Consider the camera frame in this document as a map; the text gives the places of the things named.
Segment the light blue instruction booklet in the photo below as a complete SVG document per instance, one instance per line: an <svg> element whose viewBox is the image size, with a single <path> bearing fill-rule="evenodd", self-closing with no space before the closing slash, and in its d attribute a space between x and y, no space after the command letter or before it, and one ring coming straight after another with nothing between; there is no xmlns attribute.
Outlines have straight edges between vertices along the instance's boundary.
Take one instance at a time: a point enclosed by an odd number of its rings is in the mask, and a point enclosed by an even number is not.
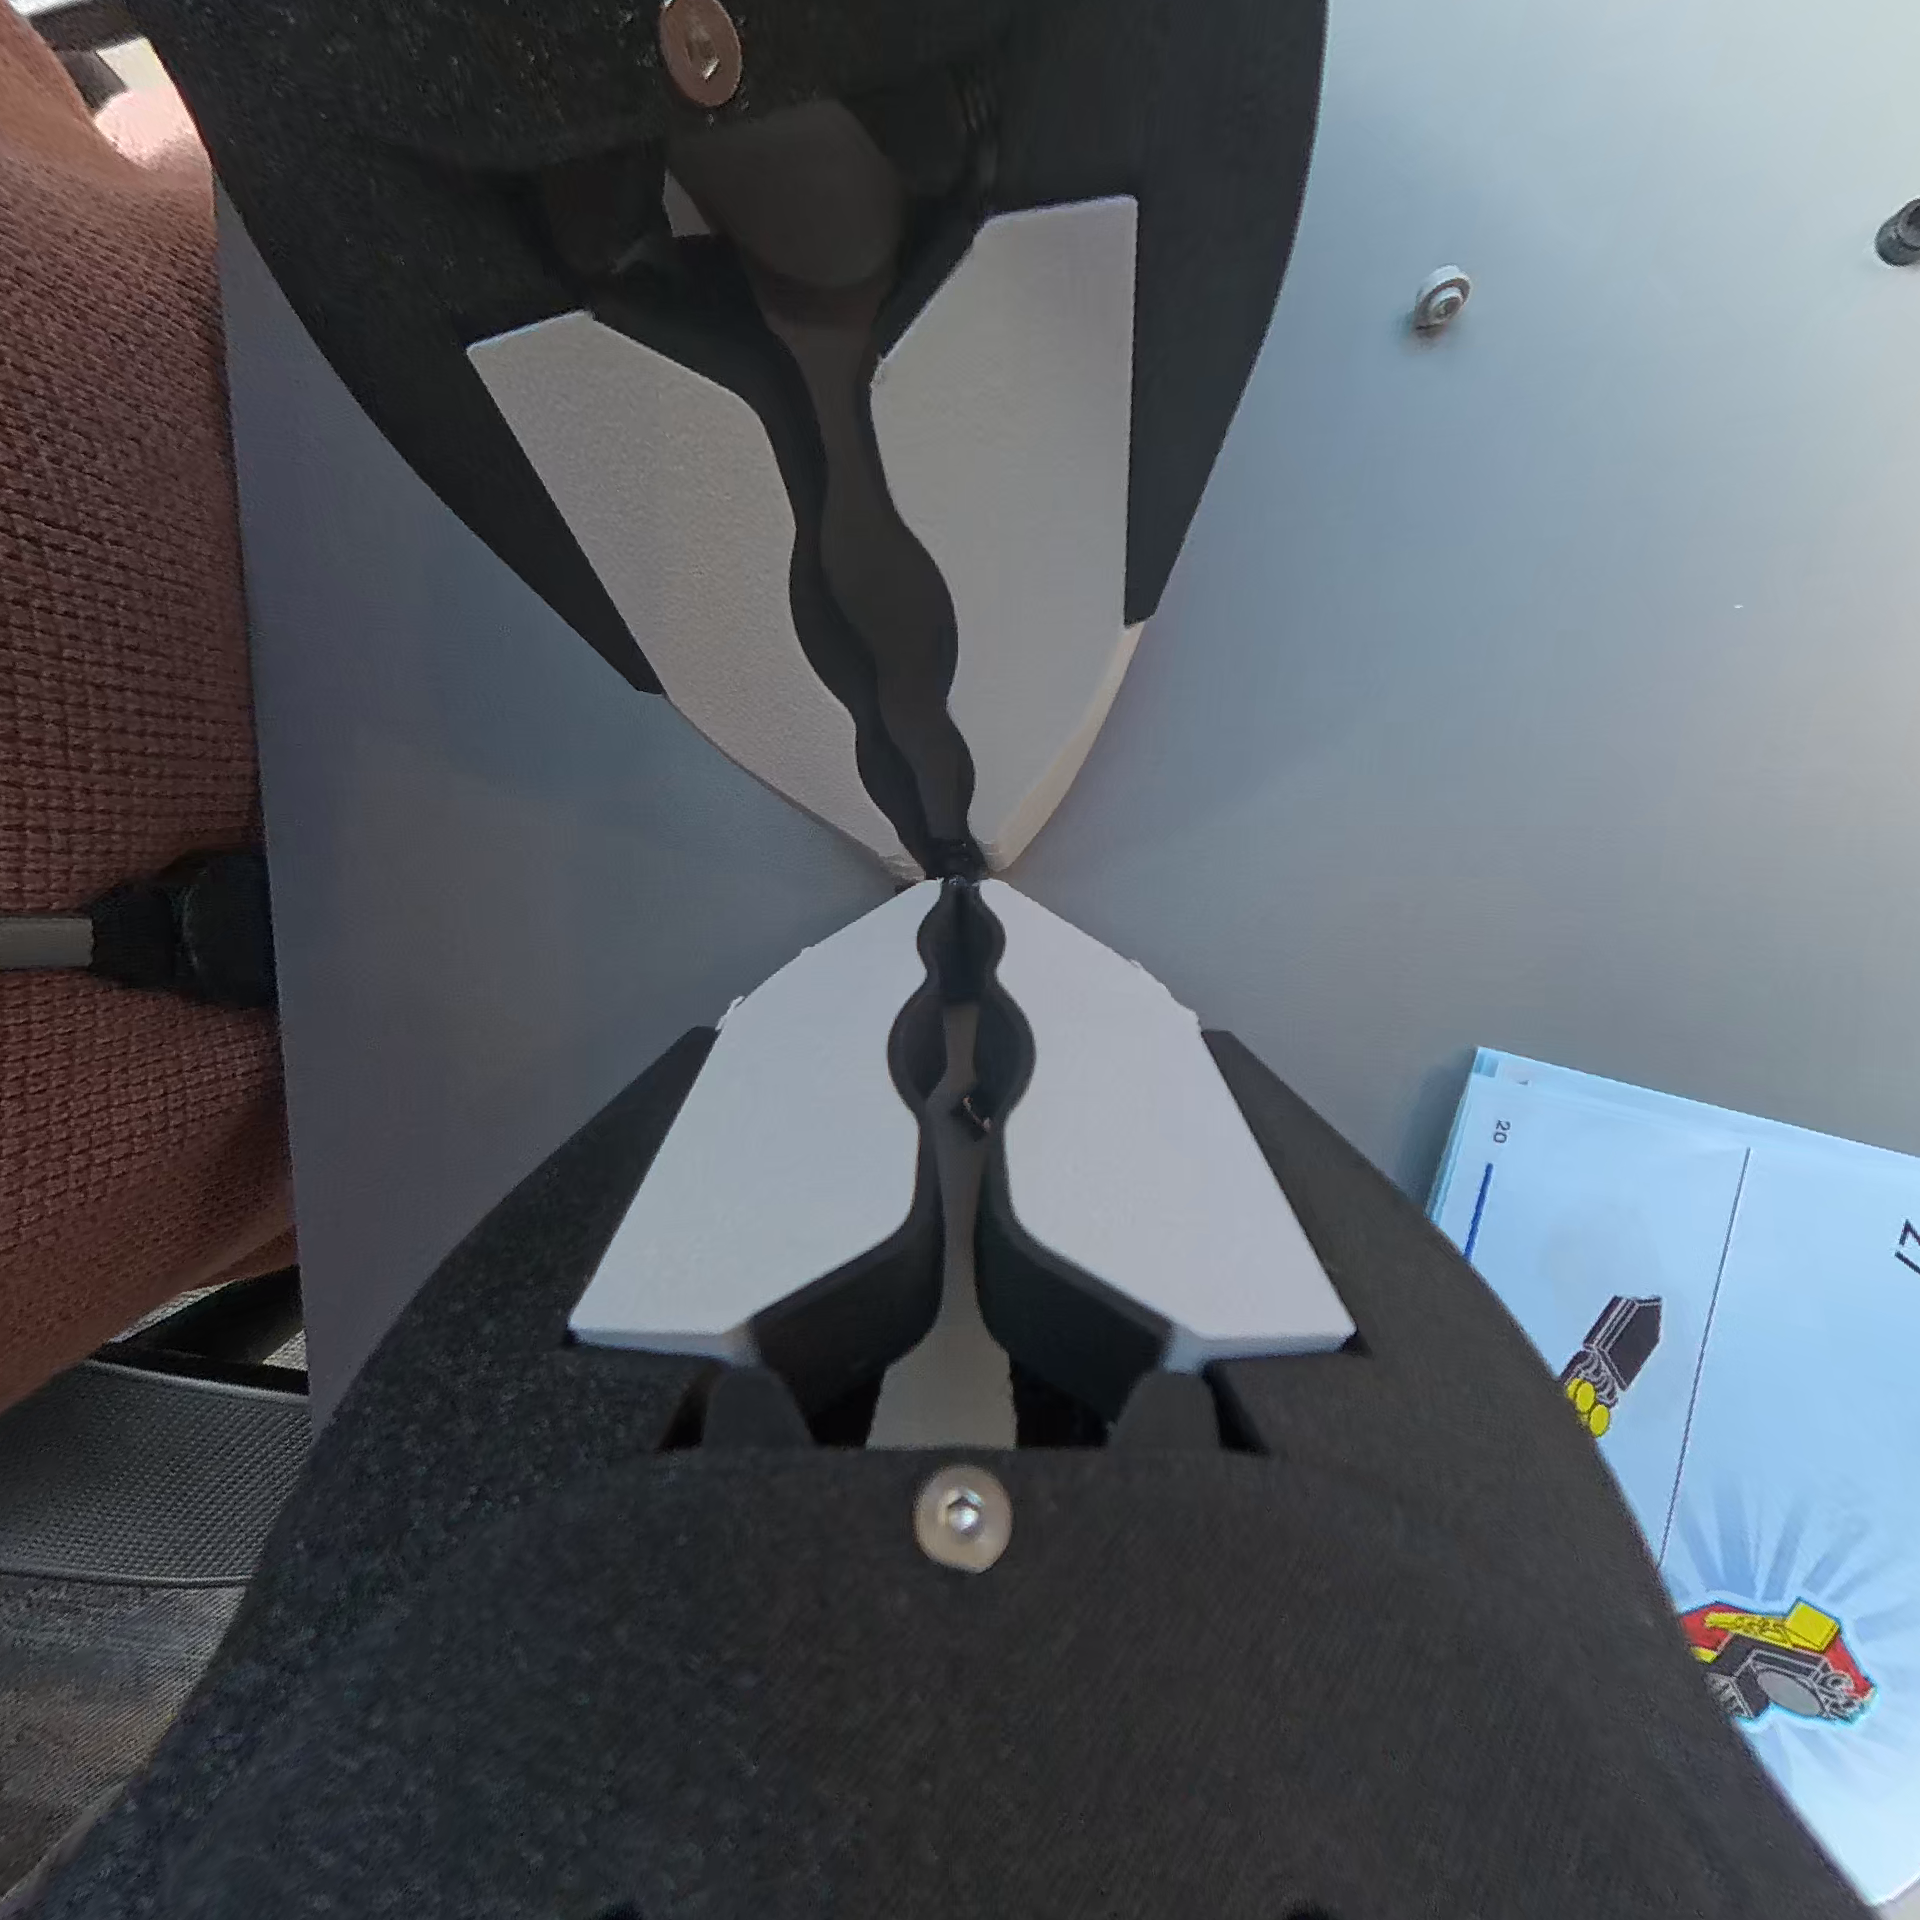
<svg viewBox="0 0 1920 1920"><path fill-rule="evenodd" d="M1912 1897L1914 1158L1480 1049L1427 1216L1574 1408L1732 1728L1867 1903Z"/></svg>

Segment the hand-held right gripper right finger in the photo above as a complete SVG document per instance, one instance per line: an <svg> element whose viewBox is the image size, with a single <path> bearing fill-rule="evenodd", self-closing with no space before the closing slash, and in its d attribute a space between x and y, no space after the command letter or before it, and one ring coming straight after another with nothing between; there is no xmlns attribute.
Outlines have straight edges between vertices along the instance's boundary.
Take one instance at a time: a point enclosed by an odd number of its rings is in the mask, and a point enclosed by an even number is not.
<svg viewBox="0 0 1920 1920"><path fill-rule="evenodd" d="M1197 1016L1007 882L978 888L983 1321L1030 1376L1197 1376L1357 1331Z"/></svg>

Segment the grey desk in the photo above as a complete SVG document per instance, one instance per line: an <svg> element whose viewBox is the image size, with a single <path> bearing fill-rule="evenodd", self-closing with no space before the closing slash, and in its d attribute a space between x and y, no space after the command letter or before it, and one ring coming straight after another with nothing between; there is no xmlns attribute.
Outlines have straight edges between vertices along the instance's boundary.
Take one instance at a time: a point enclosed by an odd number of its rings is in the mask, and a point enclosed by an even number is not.
<svg viewBox="0 0 1920 1920"><path fill-rule="evenodd" d="M1279 310L1010 880L1424 1200L1477 1045L1914 1154L1914 5L1333 5ZM408 470L217 211L314 1419L881 871Z"/></svg>

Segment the person's brown knit sweater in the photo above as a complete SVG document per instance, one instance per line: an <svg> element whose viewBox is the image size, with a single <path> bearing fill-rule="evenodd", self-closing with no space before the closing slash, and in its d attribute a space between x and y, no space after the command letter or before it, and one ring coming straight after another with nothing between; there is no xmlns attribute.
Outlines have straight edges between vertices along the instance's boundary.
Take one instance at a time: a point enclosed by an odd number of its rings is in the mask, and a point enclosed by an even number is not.
<svg viewBox="0 0 1920 1920"><path fill-rule="evenodd" d="M2 27L2 905L258 840L213 190L169 92L92 114ZM2 1405L294 1261L274 1015L2 983Z"/></svg>

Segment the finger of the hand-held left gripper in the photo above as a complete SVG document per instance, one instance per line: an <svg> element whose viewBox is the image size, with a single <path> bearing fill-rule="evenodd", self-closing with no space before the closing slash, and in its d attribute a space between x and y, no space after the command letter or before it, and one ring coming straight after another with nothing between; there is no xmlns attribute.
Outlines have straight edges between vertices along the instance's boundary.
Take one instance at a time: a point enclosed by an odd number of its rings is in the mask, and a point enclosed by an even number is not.
<svg viewBox="0 0 1920 1920"><path fill-rule="evenodd" d="M879 358L898 518L956 621L947 712L970 835L1004 874L1067 798L1128 672L1133 198L986 218Z"/></svg>
<svg viewBox="0 0 1920 1920"><path fill-rule="evenodd" d="M859 780L847 711L803 655L795 515L755 411L587 311L467 361L669 705L891 876L920 876Z"/></svg>

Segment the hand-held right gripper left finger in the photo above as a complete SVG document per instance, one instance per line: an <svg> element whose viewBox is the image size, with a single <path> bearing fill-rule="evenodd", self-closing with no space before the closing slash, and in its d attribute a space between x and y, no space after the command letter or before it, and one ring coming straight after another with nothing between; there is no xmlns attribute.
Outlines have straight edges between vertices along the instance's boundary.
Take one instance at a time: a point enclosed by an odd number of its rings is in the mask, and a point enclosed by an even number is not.
<svg viewBox="0 0 1920 1920"><path fill-rule="evenodd" d="M940 900L911 886L729 1007L571 1312L579 1346L755 1361L773 1309L906 1225L923 1137L889 1040Z"/></svg>

